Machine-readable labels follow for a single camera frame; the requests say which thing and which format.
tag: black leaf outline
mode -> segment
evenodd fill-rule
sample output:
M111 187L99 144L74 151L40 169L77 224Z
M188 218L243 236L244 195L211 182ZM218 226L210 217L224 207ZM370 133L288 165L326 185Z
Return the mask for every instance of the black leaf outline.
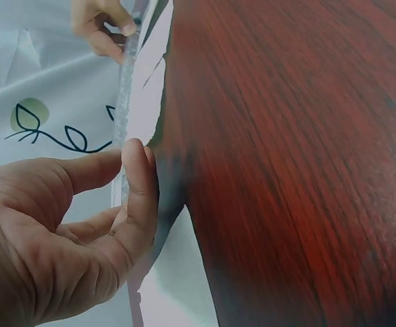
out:
M108 111L108 114L109 114L110 119L111 119L112 121L115 121L115 117L114 117L114 114L113 114L112 111L115 110L116 108L115 108L115 107L112 107L112 106L109 106L109 105L106 105L105 109Z
M26 114L28 114L29 116L32 116L36 120L36 128L34 128L34 129L33 128L27 128L27 127L22 125L22 123L20 121L20 110L24 111ZM27 131L37 131L41 127L41 120L38 118L38 116L36 116L36 114L34 114L29 109L27 109L26 107L24 107L24 106L22 106L20 104L16 104L16 107L15 107L15 118L16 118L16 123L18 124L18 126L21 129L25 129Z
M83 149L80 148L80 147L73 141L73 138L71 137L71 134L69 133L69 131L73 131L74 133L77 133L78 135L80 135L80 136L82 137L83 143L84 143ZM88 139L86 138L86 136L85 136L81 131L79 131L78 129L76 129L76 128L74 128L74 127L65 125L65 134L67 135L68 141L74 146L74 148L75 148L77 151L85 152L85 151L87 150L87 148L88 148Z
M115 107L106 105L105 108L106 108L106 111L108 112L108 115L109 115L110 119L111 119L112 121L114 121L114 115L113 115L112 111L115 110ZM35 129L33 129L33 128L27 128L27 127L25 127L25 126L22 125L22 123L20 122L20 110L24 111L26 114L29 114L30 116L32 116L32 117L36 120L36 128L35 128ZM33 112L31 112L29 109L25 108L24 106L21 106L20 104L16 104L16 107L15 107L15 114L16 114L16 123L17 123L17 125L19 126L19 128L22 129L22 131L18 131L18 132L16 132L16 133L12 134L12 135L9 135L8 137L5 138L5 140L7 140L7 139L9 139L9 138L12 138L12 137L14 137L14 136L17 136L17 135L25 134L23 137L21 137L21 138L18 140L18 142L21 142L21 141L25 140L26 138L28 138L28 137L30 137L30 136L32 136L32 135L35 135L35 138L34 138L33 141L31 142L31 144L35 144L36 141L37 141L38 138L39 138L39 135L43 135L43 136L45 136L45 137L51 139L51 141L57 143L59 146L65 148L65 149L67 149L67 150L70 150L70 151L73 151L73 152L78 152L78 153L86 153L86 154L91 154L91 153L100 152L100 151L102 151L103 149L107 148L109 145L112 144L112 141L110 141L110 142L107 142L106 144L104 144L103 146L100 146L98 149L90 150L90 151L89 151L89 150L88 150L88 138L87 138L81 131L79 131L78 129L76 129L75 127L66 125L66 126L64 127L64 128L65 128L65 134L66 134L66 136L67 136L68 141L69 141L69 142L71 143L71 145L73 146L73 147L71 147L71 146L69 146L69 145L67 145L67 144L65 144L65 143L62 143L61 141L57 140L55 137L51 136L49 133L46 133L46 132L44 132L44 131L39 130L39 128L41 127L41 121L40 121L40 119L36 116L36 114L34 114ZM83 149L81 149L81 148L73 141L73 139L72 139L72 137L71 137L71 134L69 133L70 130L72 130L74 133L79 134L79 135L82 137L83 142L84 142Z

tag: white fabric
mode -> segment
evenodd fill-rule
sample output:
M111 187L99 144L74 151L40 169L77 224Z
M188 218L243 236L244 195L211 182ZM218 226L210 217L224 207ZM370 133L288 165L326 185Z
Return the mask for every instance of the white fabric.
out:
M121 2L129 10L134 4ZM150 13L156 3L151 0ZM160 113L166 67L162 56L172 12L171 0L143 46L133 76L128 137L144 143L151 139ZM28 157L78 157L111 142L119 68L74 37L69 21L69 0L0 0L0 165ZM145 20L144 31L148 25ZM87 218L109 206L109 199L110 187L82 194L65 219ZM217 326L187 210L139 292L145 327L177 322L184 327ZM131 326L127 287L79 317L49 325Z

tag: green circle print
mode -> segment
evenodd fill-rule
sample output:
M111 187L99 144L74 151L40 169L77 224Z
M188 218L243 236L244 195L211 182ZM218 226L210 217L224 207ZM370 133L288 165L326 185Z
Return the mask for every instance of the green circle print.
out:
M16 111L18 110L18 122L16 121ZM18 105L12 110L10 116L10 126L15 132L22 131L23 129L20 127L23 126L27 129L36 129L38 121L36 116L39 119L39 122L44 124L48 117L50 116L50 111L48 110L47 106L43 104L38 99L34 99L32 97L28 97L24 100L18 102Z

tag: plant pattern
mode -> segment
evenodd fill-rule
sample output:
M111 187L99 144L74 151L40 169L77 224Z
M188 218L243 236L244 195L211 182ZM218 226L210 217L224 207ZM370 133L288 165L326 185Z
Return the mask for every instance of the plant pattern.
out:
M115 107L106 105L105 109L109 115L109 118L113 122ZM27 121L28 117L30 117L30 120L32 120L31 124L30 124L32 127L24 126L24 124L22 123L22 121ZM75 127L72 127L69 125L64 126L65 135L68 140L68 144L65 144L65 143L57 140L54 136L50 135L49 133L42 131L40 129L41 128L41 120L38 118L38 116L35 113L33 113L32 111L30 111L28 108L22 106L21 104L16 105L16 122L17 122L19 128L21 128L21 131L18 131L12 135L9 135L8 137L5 138L6 140L13 138L15 136L22 136L18 140L18 142L22 142L23 140L25 140L31 136L34 136L31 144L35 144L40 137L45 137L67 150L78 152L78 153L87 153L87 154L99 152L112 144L112 141L110 141L110 142L107 142L106 144L104 144L103 146L100 146L98 149L89 150L88 149L88 138L81 131L79 131Z

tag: wood grain surface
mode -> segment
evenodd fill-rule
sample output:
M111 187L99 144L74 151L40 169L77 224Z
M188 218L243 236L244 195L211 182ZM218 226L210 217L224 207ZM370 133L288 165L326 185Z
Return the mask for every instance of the wood grain surface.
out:
M220 325L396 326L396 0L177 0L165 87Z

